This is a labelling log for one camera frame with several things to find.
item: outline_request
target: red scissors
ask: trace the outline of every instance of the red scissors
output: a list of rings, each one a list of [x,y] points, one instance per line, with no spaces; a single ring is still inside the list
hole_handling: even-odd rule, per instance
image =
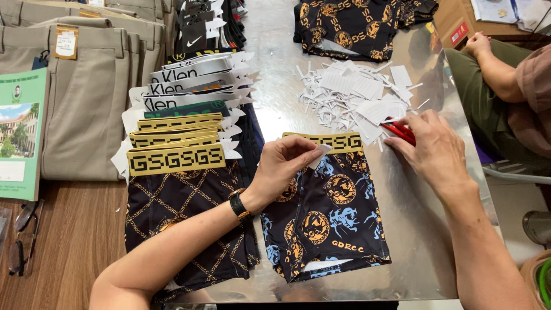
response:
[[[387,117],[386,120],[392,120],[392,117]],[[397,135],[398,137],[404,139],[409,144],[415,146],[415,136],[413,135],[413,131],[411,131],[409,128],[398,125],[398,122],[394,121],[391,123],[383,123],[381,124],[384,128],[390,130],[393,134]]]

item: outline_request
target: gold waistband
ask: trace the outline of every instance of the gold waistband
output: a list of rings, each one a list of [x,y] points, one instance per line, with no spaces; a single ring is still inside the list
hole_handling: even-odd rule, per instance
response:
[[[329,154],[363,151],[360,134],[357,132],[337,133],[335,135],[306,135],[304,133],[284,132],[283,137],[299,135],[313,141],[317,145],[327,144],[333,147]]]
[[[176,125],[176,126],[170,126],[170,127],[158,127],[157,129],[142,129],[138,132],[167,132],[172,130],[184,130],[184,129],[195,129],[195,128],[207,128],[207,127],[216,127],[218,131],[222,131],[222,126],[220,126],[219,121],[204,121],[204,122],[197,122],[193,124],[184,124],[184,125]]]
[[[211,135],[206,137],[199,137],[199,138],[193,138],[193,139],[186,139],[186,140],[180,140],[175,142],[168,142],[163,143],[159,145],[151,145],[151,146],[144,146],[144,147],[138,147],[138,148],[131,148],[128,151],[131,153],[135,152],[141,152],[141,151],[150,151],[153,149],[162,149],[162,148],[173,148],[173,147],[181,147],[181,146],[196,146],[196,145],[208,145],[208,144],[215,144],[220,142],[220,139],[218,138],[218,135]]]
[[[191,125],[196,123],[214,122],[218,124],[223,121],[222,113],[208,113],[199,115],[160,117],[158,119],[141,119],[138,121],[138,130],[157,130],[166,129],[168,127]]]
[[[173,130],[163,132],[131,132],[128,136],[132,147],[144,147],[151,145],[159,145],[168,142],[181,141],[199,137],[207,137],[216,135],[218,132],[216,127],[193,129],[193,130]]]
[[[130,175],[174,173],[226,166],[220,143],[126,152]]]

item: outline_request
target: person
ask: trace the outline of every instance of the person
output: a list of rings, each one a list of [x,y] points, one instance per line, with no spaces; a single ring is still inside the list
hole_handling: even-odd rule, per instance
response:
[[[532,52],[480,32],[464,52],[444,51],[479,146],[551,168],[551,45]]]
[[[398,137],[387,138],[385,142],[403,154],[442,201],[463,306],[531,308],[529,291],[482,209],[477,183],[467,173],[463,141],[433,110],[405,117],[398,123],[409,125],[417,146]],[[313,142],[298,135],[266,143],[256,175],[241,194],[245,209],[258,214],[274,201],[299,170],[319,157],[321,151],[315,149]],[[225,202],[155,235],[98,276],[90,296],[90,309],[148,309],[153,294],[203,249],[237,225],[236,215]]]

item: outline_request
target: watch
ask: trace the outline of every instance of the watch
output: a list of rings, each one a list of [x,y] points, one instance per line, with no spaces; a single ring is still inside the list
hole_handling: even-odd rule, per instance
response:
[[[237,215],[237,219],[243,223],[252,221],[254,216],[248,212],[245,207],[243,206],[243,202],[241,202],[241,198],[239,197],[239,194],[243,193],[246,190],[246,188],[240,188],[232,191],[230,195],[228,196],[228,199],[230,200],[230,206],[234,210],[235,215]]]

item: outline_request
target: stainless steel tabletop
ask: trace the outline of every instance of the stainless steel tabletop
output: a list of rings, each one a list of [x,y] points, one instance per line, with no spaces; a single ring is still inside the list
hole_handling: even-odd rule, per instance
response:
[[[250,0],[244,19],[246,51],[255,52],[249,63],[255,81],[252,97],[265,141],[284,131],[330,133],[318,124],[318,116],[296,99],[304,84],[295,66],[306,72],[321,68],[327,57],[303,55],[293,43],[293,6],[297,0]],[[394,38],[393,66],[405,65],[413,84],[415,108],[430,98],[419,112],[434,109],[465,140],[467,168],[480,185],[484,209],[500,233],[488,185],[484,178],[471,132],[433,24],[400,30]],[[364,63],[378,66],[375,63]],[[385,68],[382,73],[390,74]],[[444,211],[428,185],[389,147],[384,152],[373,144],[366,147],[381,211],[392,264],[347,271],[288,285],[267,259],[259,238],[261,264],[248,280],[232,279],[179,298],[181,302],[277,302],[277,301],[368,301],[458,298],[452,244]],[[262,236],[260,219],[255,219]]]

